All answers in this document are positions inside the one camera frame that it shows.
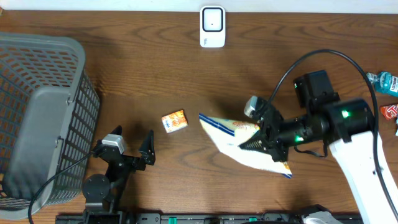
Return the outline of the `yellow snack bag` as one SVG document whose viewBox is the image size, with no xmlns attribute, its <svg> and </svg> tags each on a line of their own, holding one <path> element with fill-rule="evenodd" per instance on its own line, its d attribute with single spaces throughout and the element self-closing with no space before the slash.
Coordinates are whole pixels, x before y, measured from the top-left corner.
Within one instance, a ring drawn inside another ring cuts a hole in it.
<svg viewBox="0 0 398 224">
<path fill-rule="evenodd" d="M 254 123 L 232 119 L 214 118 L 199 114 L 199 121 L 218 150 L 236 162 L 259 170 L 266 170 L 292 178 L 292 172 L 286 162 L 275 162 L 265 152 L 244 150 L 239 146 L 252 138 L 260 127 Z"/>
</svg>

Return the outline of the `small orange snack packet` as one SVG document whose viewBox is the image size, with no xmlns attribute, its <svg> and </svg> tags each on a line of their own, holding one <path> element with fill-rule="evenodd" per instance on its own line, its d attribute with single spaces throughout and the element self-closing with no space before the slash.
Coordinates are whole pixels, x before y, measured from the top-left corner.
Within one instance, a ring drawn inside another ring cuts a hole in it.
<svg viewBox="0 0 398 224">
<path fill-rule="evenodd" d="M 188 126 L 184 110 L 176 111 L 161 118 L 166 133 L 172 133 Z"/>
</svg>

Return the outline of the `red chocolate bar wrapper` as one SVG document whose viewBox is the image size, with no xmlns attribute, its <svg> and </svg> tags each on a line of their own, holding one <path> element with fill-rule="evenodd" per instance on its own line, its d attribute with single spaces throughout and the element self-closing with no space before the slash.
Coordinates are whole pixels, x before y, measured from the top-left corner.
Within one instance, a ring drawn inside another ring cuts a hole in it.
<svg viewBox="0 0 398 224">
<path fill-rule="evenodd" d="M 380 112 L 383 115 L 383 117 L 385 117 L 386 119 L 393 119 L 397 118 L 398 114 L 397 108 L 398 104 L 382 106 L 380 107 Z"/>
</svg>

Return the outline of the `blue mouthwash bottle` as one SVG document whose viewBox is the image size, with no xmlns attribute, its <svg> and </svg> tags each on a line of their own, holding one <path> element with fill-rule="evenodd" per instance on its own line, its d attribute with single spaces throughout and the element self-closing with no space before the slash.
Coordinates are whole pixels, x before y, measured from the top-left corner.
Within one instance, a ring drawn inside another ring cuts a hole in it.
<svg viewBox="0 0 398 224">
<path fill-rule="evenodd" d="M 366 76 L 377 92 L 397 97 L 396 76 L 389 72 L 381 72 L 377 75 L 368 72 Z"/>
</svg>

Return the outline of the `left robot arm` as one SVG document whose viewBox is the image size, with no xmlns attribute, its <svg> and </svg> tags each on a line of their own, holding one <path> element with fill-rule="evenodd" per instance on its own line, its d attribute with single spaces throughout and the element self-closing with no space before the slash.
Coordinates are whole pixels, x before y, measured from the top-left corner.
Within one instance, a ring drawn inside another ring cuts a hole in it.
<svg viewBox="0 0 398 224">
<path fill-rule="evenodd" d="M 135 223 L 136 216 L 120 209 L 119 203 L 129 176 L 137 170 L 155 164 L 154 132 L 149 131 L 139 148 L 139 157 L 124 154 L 126 143 L 122 127 L 117 126 L 102 140 L 97 141 L 93 157 L 108 164 L 105 174 L 89 176 L 83 183 L 86 198 L 83 211 L 84 224 Z"/>
</svg>

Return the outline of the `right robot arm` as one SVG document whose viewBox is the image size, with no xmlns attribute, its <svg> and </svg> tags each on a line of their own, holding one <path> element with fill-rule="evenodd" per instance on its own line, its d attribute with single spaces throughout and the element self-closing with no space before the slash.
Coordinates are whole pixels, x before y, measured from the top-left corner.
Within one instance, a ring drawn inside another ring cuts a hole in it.
<svg viewBox="0 0 398 224">
<path fill-rule="evenodd" d="M 240 148 L 285 162 L 289 148 L 323 141 L 343 171 L 364 223 L 397 223 L 397 186 L 387 165 L 376 115 L 362 99 L 341 101 L 326 71 L 294 80 L 300 107 L 306 114 L 284 119 L 268 101 L 252 97 L 245 114 L 260 130 Z"/>
</svg>

